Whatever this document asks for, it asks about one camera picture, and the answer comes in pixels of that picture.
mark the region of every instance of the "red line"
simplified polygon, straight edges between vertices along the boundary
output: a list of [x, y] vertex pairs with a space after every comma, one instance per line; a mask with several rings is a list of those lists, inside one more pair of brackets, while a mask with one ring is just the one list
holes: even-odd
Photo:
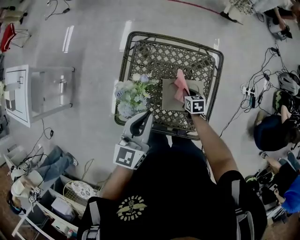
[[179, 0], [168, 0], [168, 1], [172, 1], [172, 2], [180, 2], [180, 3], [187, 4], [187, 5], [191, 5], [191, 6], [194, 6], [194, 7], [197, 7], [197, 8], [202, 8], [202, 9], [208, 10], [208, 11], [210, 11], [210, 12], [212, 12], [212, 13], [216, 13], [216, 14], [219, 14], [219, 15], [220, 15], [220, 13], [218, 13], [218, 12], [212, 10], [212, 9], [209, 9], [209, 8], [206, 8], [206, 7], [202, 7], [202, 6], [197, 5], [197, 4], [194, 4], [194, 3], [183, 2], [183, 1], [179, 1]]

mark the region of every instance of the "pink cloth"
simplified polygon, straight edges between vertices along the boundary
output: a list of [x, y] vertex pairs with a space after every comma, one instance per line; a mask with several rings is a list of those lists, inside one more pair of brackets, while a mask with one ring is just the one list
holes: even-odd
[[181, 69], [178, 69], [177, 71], [177, 79], [175, 80], [174, 84], [178, 87], [178, 90], [174, 96], [175, 99], [184, 103], [183, 90], [186, 90], [189, 95], [190, 93], [188, 90], [187, 82], [184, 78], [183, 71]]

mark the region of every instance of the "bag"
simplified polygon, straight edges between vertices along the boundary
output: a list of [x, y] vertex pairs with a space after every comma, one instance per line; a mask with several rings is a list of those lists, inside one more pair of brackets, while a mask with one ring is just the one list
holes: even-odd
[[100, 240], [100, 214], [97, 202], [90, 202], [89, 206], [93, 226], [83, 232], [81, 240]]
[[234, 180], [231, 184], [232, 197], [235, 202], [236, 214], [236, 240], [255, 240], [254, 224], [252, 214], [249, 211], [244, 211], [240, 205], [240, 180]]

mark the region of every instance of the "gray floor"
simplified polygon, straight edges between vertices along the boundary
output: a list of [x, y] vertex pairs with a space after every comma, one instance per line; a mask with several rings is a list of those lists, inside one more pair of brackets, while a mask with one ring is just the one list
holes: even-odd
[[[57, 12], [66, 6], [58, 0]], [[118, 79], [123, 52], [119, 46], [126, 21], [132, 21], [131, 30], [147, 31], [195, 41], [218, 47], [225, 56], [223, 72], [210, 124], [220, 134], [236, 109], [242, 94], [241, 84], [248, 81], [261, 68], [264, 53], [274, 46], [274, 39], [265, 23], [255, 16], [248, 17], [244, 25], [232, 23], [217, 14], [167, 0], [72, 0], [71, 11], [64, 15], [45, 17], [54, 9], [46, 0], [32, 1], [24, 26], [32, 33], [23, 49], [12, 47], [5, 53], [5, 67], [21, 64], [32, 66], [72, 66], [75, 74], [75, 102], [73, 108], [44, 119], [52, 127], [54, 137], [41, 143], [48, 152], [54, 145], [71, 152], [79, 166], [71, 174], [81, 177], [85, 163], [94, 158], [85, 180], [96, 183], [104, 180], [114, 169], [113, 151], [122, 127], [113, 120], [112, 94]], [[68, 53], [62, 52], [67, 27], [74, 25]], [[294, 22], [289, 23], [293, 39], [278, 43], [283, 61], [289, 70], [299, 64], [300, 31]], [[267, 69], [281, 70], [279, 57], [273, 58]], [[271, 82], [277, 85], [273, 75]], [[271, 111], [274, 89], [264, 94], [262, 107]], [[265, 161], [258, 157], [259, 150], [248, 137], [258, 110], [243, 113], [223, 133], [241, 173], [255, 173]], [[14, 140], [29, 151], [42, 133], [42, 122], [31, 128], [14, 119], [10, 120]]]

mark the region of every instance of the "printed logo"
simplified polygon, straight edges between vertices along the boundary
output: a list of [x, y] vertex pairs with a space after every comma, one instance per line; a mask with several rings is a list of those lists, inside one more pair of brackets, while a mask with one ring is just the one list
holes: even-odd
[[124, 221], [131, 221], [137, 219], [142, 215], [144, 208], [147, 207], [144, 200], [140, 196], [132, 196], [126, 198], [119, 206], [119, 211], [117, 212], [118, 217]]

